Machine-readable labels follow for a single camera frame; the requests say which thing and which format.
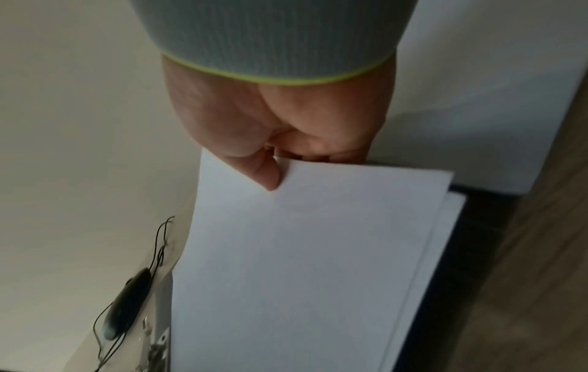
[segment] yellow-green trim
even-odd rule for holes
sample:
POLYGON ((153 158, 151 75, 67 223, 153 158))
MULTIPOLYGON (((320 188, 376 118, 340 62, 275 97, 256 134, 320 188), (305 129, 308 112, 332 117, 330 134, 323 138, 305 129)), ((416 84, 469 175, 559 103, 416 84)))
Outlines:
POLYGON ((231 78, 231 79, 235 79, 235 80, 241 80, 242 82, 249 82, 249 83, 256 83, 256 84, 269 84, 269 85, 286 85, 286 86, 322 85, 322 84, 342 82, 344 80, 348 80, 348 79, 366 74, 372 70, 375 70, 376 68, 380 67, 381 65, 383 65, 384 63, 386 63, 386 61, 388 61, 390 59, 390 56, 386 57, 386 59, 384 59, 381 62, 378 62, 377 64, 374 64, 372 66, 369 66, 365 69, 361 69, 356 72, 352 72, 351 74, 335 76, 335 77, 328 77, 328 78, 312 78, 312 79, 299 79, 299 80, 297 80, 297 79, 283 79, 283 78, 253 77, 253 76, 248 76, 248 75, 234 74, 232 72, 224 72, 224 71, 220 71, 220 70, 216 70, 216 69, 211 69, 209 67, 198 66, 198 65, 190 63, 190 62, 182 61, 182 60, 175 58, 173 56, 170 56, 169 54, 166 54, 166 53, 162 53, 162 54, 166 58, 169 58, 170 60, 174 61, 177 64, 180 64, 182 66, 185 66, 185 67, 188 67, 190 69, 194 69, 194 70, 197 70, 200 72, 204 72, 206 74, 217 75, 217 76, 231 78))

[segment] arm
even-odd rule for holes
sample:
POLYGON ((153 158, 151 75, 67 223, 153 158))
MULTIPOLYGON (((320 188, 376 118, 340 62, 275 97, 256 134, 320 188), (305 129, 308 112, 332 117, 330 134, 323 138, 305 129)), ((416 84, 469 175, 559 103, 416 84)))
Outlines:
POLYGON ((162 53, 277 85, 346 80, 391 57, 416 0, 131 0, 162 53))

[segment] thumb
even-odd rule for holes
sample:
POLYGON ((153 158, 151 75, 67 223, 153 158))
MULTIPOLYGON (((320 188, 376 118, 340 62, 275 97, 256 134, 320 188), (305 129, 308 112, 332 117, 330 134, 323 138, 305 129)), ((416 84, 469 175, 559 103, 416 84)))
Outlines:
POLYGON ((264 148, 244 158, 223 155, 216 156, 235 170, 238 170, 262 185, 268 191, 275 190, 280 185, 280 168, 271 153, 264 148))

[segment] beige wall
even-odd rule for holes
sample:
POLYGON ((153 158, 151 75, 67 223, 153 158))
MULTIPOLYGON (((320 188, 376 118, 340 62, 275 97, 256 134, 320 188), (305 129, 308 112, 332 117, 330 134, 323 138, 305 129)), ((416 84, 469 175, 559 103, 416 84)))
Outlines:
POLYGON ((60 371, 198 152, 121 0, 0 2, 0 123, 0 369, 60 371))

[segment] person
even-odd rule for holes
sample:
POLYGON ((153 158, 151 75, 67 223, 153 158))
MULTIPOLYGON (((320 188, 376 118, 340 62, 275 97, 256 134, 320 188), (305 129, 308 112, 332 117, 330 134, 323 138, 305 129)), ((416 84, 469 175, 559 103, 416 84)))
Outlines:
POLYGON ((416 0, 131 0, 173 108, 202 147, 267 190, 274 156, 362 163, 416 0))

